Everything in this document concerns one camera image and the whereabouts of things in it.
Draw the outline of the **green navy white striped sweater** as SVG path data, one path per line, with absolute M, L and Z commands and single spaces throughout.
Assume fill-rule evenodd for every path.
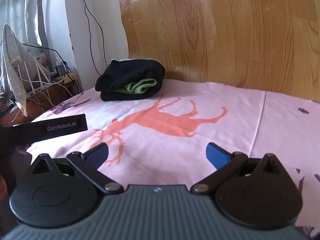
M 113 59 L 98 77 L 95 90 L 103 101 L 149 98 L 160 91 L 165 68 L 153 59 Z

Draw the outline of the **cluttered wooden nightstand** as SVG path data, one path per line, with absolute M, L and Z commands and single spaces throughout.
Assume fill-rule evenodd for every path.
M 27 116 L 11 101 L 5 98 L 4 89 L 1 85 L 1 125 L 12 126 L 22 124 L 36 119 L 44 112 L 60 105 L 65 100 L 73 97 L 71 88 L 74 86 L 79 90 L 78 82 L 74 73 L 65 75 L 59 81 L 50 79 L 44 83 L 43 88 L 35 89 L 35 92 L 27 94 Z

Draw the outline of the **grey folded ironing board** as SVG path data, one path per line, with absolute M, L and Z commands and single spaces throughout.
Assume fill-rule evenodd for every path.
M 27 94 L 49 83 L 49 74 L 24 48 L 10 26 L 5 24 L 1 48 L 1 85 L 5 98 L 27 116 Z

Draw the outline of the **pink deer print bedsheet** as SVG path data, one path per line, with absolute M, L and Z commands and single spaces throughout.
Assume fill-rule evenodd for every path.
M 319 236 L 319 103 L 218 83 L 164 80 L 145 100 L 103 101 L 89 89 L 40 115 L 84 114 L 87 131 L 32 144 L 28 152 L 63 158 L 99 143 L 109 149 L 101 173 L 130 184 L 191 186 L 215 171 L 206 157 L 213 142 L 251 158 L 273 153 L 303 198 L 296 222 Z

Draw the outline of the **grey curtain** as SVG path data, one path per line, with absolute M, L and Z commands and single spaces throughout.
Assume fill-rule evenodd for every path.
M 65 0 L 1 0 L 1 26 L 5 24 L 33 56 L 46 55 L 50 70 L 60 59 L 76 69 Z

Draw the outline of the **wooden headboard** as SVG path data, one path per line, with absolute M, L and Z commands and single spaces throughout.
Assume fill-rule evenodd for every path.
M 119 0 L 131 58 L 170 79 L 319 100 L 319 0 Z

